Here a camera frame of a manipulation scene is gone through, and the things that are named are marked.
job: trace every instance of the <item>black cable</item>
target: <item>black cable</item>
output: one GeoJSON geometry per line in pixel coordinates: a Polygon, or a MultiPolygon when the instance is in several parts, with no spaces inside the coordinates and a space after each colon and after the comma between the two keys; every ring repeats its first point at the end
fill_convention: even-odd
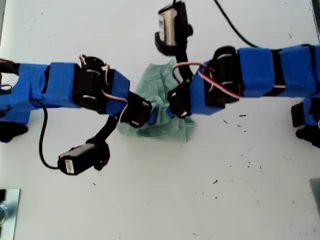
{"type": "Polygon", "coordinates": [[[40,138],[39,138],[39,156],[41,159],[41,162],[43,163],[44,166],[46,166],[48,169],[59,169],[57,166],[50,166],[44,158],[44,153],[43,153],[43,144],[44,144],[44,136],[46,132],[46,127],[47,127],[47,122],[48,122],[48,111],[46,105],[44,105],[40,100],[35,99],[35,98],[30,98],[30,102],[37,103],[41,106],[43,109],[43,114],[44,114],[44,119],[43,119],[43,124],[42,124],[42,129],[40,133],[40,138]]]}
{"type": "Polygon", "coordinates": [[[232,30],[235,32],[235,34],[238,35],[239,38],[241,38],[242,41],[244,41],[246,44],[248,44],[250,47],[253,48],[259,48],[257,45],[253,44],[252,42],[248,41],[247,39],[245,39],[244,36],[242,36],[242,34],[236,29],[236,27],[233,25],[233,23],[231,22],[231,20],[229,19],[229,17],[227,16],[227,14],[225,13],[225,11],[223,10],[223,8],[221,7],[220,3],[218,2],[218,0],[213,0],[215,2],[215,4],[217,5],[217,7],[219,8],[220,12],[222,13],[222,15],[224,16],[225,20],[228,22],[228,24],[230,25],[230,27],[232,28],[232,30]]]}

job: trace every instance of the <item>green cloth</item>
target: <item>green cloth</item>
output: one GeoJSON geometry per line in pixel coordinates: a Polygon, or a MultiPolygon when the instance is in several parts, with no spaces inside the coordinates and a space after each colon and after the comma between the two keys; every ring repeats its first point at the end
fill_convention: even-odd
{"type": "Polygon", "coordinates": [[[118,131],[124,136],[149,137],[165,141],[187,142],[195,128],[195,122],[190,118],[180,119],[170,117],[166,110],[169,107],[168,92],[178,83],[172,76],[173,66],[171,60],[165,65],[150,64],[145,70],[136,89],[136,94],[150,101],[152,112],[156,114],[156,123],[145,124],[142,128],[134,128],[126,123],[117,126],[118,131]]]}

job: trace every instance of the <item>wire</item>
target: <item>wire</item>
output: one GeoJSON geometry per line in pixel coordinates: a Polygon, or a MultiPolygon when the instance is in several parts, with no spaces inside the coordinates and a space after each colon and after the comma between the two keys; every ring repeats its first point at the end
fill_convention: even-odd
{"type": "Polygon", "coordinates": [[[47,127],[47,122],[48,122],[48,111],[47,111],[47,107],[46,105],[44,105],[40,100],[35,99],[35,98],[30,98],[29,99],[30,102],[33,103],[37,103],[41,106],[41,108],[43,109],[43,114],[44,114],[44,119],[43,119],[43,124],[42,124],[42,129],[41,129],[41,133],[40,133],[40,138],[39,138],[39,155],[40,155],[40,159],[41,162],[43,163],[44,166],[46,166],[48,169],[59,169],[56,166],[50,166],[45,158],[44,158],[44,153],[43,153],[43,144],[44,144],[44,136],[45,136],[45,132],[46,132],[46,127],[47,127]]]}
{"type": "Polygon", "coordinates": [[[210,68],[210,67],[208,67],[207,65],[205,65],[205,64],[203,64],[201,62],[183,61],[183,62],[177,63],[172,68],[172,76],[179,84],[181,84],[182,82],[176,76],[175,69],[177,69],[179,67],[182,67],[182,66],[200,66],[200,67],[203,67],[205,69],[208,69],[210,72],[213,72],[213,73],[215,72],[215,70],[213,68],[210,68]]]}
{"type": "MultiPolygon", "coordinates": [[[[106,70],[105,70],[105,75],[104,75],[104,82],[107,86],[110,86],[110,84],[108,83],[108,78],[107,78],[107,74],[108,74],[108,71],[110,70],[110,65],[105,63],[104,64],[104,67],[106,67],[106,70]]],[[[101,90],[102,94],[108,98],[108,99],[112,99],[112,100],[116,100],[116,101],[120,101],[120,102],[124,102],[126,103],[125,107],[123,108],[121,114],[120,114],[120,117],[119,117],[119,122],[122,122],[122,117],[123,115],[125,114],[126,110],[128,109],[128,100],[125,99],[124,97],[119,97],[119,96],[113,96],[111,94],[107,94],[105,93],[103,90],[101,90]]]]}
{"type": "Polygon", "coordinates": [[[227,16],[226,12],[224,11],[224,9],[221,7],[220,3],[218,2],[218,0],[213,0],[215,2],[215,4],[217,5],[217,7],[219,8],[220,12],[222,13],[222,15],[224,16],[225,20],[228,22],[229,26],[232,28],[232,30],[235,32],[235,34],[238,35],[239,38],[241,38],[242,41],[244,41],[246,44],[248,44],[250,47],[253,48],[259,48],[257,45],[253,44],[252,42],[248,41],[237,29],[236,27],[233,25],[233,23],[231,22],[231,20],[229,19],[229,17],[227,16]]]}
{"type": "Polygon", "coordinates": [[[113,96],[113,95],[107,94],[103,90],[101,90],[101,92],[107,99],[112,99],[112,100],[116,100],[116,101],[120,101],[120,102],[126,103],[126,105],[125,105],[124,109],[122,110],[122,112],[120,114],[120,117],[119,117],[119,122],[121,122],[122,121],[122,117],[123,117],[123,115],[125,114],[125,111],[128,108],[128,100],[125,99],[124,97],[113,96]]]}
{"type": "Polygon", "coordinates": [[[202,77],[205,81],[207,81],[208,83],[210,83],[211,85],[213,85],[214,87],[216,87],[217,89],[221,90],[222,92],[224,92],[225,94],[228,94],[229,96],[235,98],[235,99],[241,99],[244,96],[234,93],[226,88],[224,88],[221,84],[215,82],[213,79],[208,78],[204,73],[202,73],[201,71],[198,72],[199,76],[202,77]]]}
{"type": "Polygon", "coordinates": [[[85,65],[85,60],[84,60],[84,57],[82,55],[79,56],[79,59],[80,59],[80,62],[81,62],[81,68],[84,67],[85,65]]]}

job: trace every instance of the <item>black plastic part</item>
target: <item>black plastic part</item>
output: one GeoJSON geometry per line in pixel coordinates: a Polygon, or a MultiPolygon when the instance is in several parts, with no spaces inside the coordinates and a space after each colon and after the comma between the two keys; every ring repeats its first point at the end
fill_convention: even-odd
{"type": "Polygon", "coordinates": [[[320,148],[320,128],[318,126],[305,125],[303,129],[296,131],[297,138],[312,143],[313,146],[320,148]]]}
{"type": "Polygon", "coordinates": [[[129,92],[128,107],[124,112],[121,121],[134,128],[141,128],[149,121],[151,111],[151,102],[133,92],[129,92]]]}
{"type": "Polygon", "coordinates": [[[119,122],[120,114],[109,116],[105,125],[101,130],[92,138],[86,141],[86,144],[95,144],[99,145],[104,142],[110,134],[116,129],[116,126],[119,122]]]}
{"type": "Polygon", "coordinates": [[[0,189],[0,203],[6,200],[6,190],[0,189]]]}
{"type": "Polygon", "coordinates": [[[78,65],[74,67],[72,99],[83,108],[106,114],[107,99],[101,93],[105,88],[106,73],[101,68],[102,61],[95,57],[85,59],[90,61],[82,69],[78,65]]]}
{"type": "Polygon", "coordinates": [[[159,32],[155,34],[154,39],[156,48],[159,52],[165,56],[176,56],[177,54],[187,50],[187,38],[194,34],[194,30],[188,23],[187,9],[184,2],[178,1],[165,6],[158,12],[158,14],[160,15],[170,9],[174,9],[176,11],[176,16],[174,17],[174,29],[164,29],[164,32],[174,33],[176,46],[166,44],[166,40],[161,41],[159,32]]]}
{"type": "Polygon", "coordinates": [[[294,128],[298,128],[305,125],[304,104],[301,102],[294,105],[291,108],[292,125],[294,128]]]}
{"type": "MultiPolygon", "coordinates": [[[[72,148],[70,152],[77,151],[77,149],[86,147],[86,145],[87,144],[72,148]]],[[[68,155],[68,153],[66,153],[59,157],[57,165],[61,172],[67,175],[77,176],[93,166],[96,170],[101,171],[110,159],[109,146],[105,141],[94,145],[88,150],[79,150],[79,152],[79,155],[68,155]],[[72,172],[67,169],[69,161],[72,162],[72,172]]]]}
{"type": "Polygon", "coordinates": [[[311,97],[311,106],[309,109],[309,114],[313,115],[313,119],[318,122],[320,120],[320,98],[311,97]]]}
{"type": "Polygon", "coordinates": [[[0,73],[15,74],[19,76],[20,63],[14,63],[13,61],[0,60],[0,73]]]}
{"type": "MultiPolygon", "coordinates": [[[[243,82],[240,59],[234,47],[224,46],[217,49],[208,66],[215,69],[212,74],[217,83],[231,92],[242,94],[243,82]]],[[[206,70],[205,74],[209,76],[209,70],[206,70]]],[[[235,103],[239,100],[215,87],[211,91],[210,89],[211,84],[204,81],[205,104],[207,106],[224,108],[226,104],[235,103]]]]}
{"type": "MultiPolygon", "coordinates": [[[[177,55],[175,55],[175,59],[177,63],[188,62],[187,53],[185,51],[179,52],[177,55]]],[[[178,69],[182,79],[187,84],[191,84],[194,74],[191,71],[190,67],[186,65],[186,66],[181,66],[178,69]]]]}
{"type": "Polygon", "coordinates": [[[180,119],[191,115],[190,87],[186,82],[168,92],[170,111],[180,119]]]}
{"type": "Polygon", "coordinates": [[[28,132],[28,127],[14,121],[0,121],[0,142],[8,143],[14,137],[28,132]]]}
{"type": "Polygon", "coordinates": [[[188,46],[187,40],[184,42],[180,42],[179,45],[176,45],[176,46],[166,45],[163,41],[161,41],[159,32],[156,32],[154,34],[154,43],[155,43],[156,49],[158,49],[160,53],[168,57],[173,57],[181,52],[185,52],[188,46]]]}

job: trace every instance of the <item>white table surface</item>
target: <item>white table surface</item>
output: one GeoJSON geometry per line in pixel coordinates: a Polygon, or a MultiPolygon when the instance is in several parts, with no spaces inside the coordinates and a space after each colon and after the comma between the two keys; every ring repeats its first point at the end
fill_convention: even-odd
{"type": "MultiPolygon", "coordinates": [[[[7,0],[0,57],[48,64],[97,56],[128,77],[133,91],[150,62],[169,61],[154,44],[158,10],[169,3],[7,0]]],[[[257,45],[318,44],[308,0],[221,4],[257,45]]],[[[194,28],[191,61],[204,62],[223,45],[245,46],[212,0],[187,0],[186,6],[194,28]]],[[[107,140],[107,167],[78,177],[41,164],[43,112],[33,111],[29,132],[0,144],[0,189],[21,189],[15,239],[319,240],[308,180],[320,177],[320,149],[295,136],[290,110],[300,101],[244,99],[211,117],[194,116],[197,127],[188,143],[127,138],[115,131],[107,140]]],[[[48,113],[44,154],[52,165],[107,119],[86,109],[48,113]]]]}

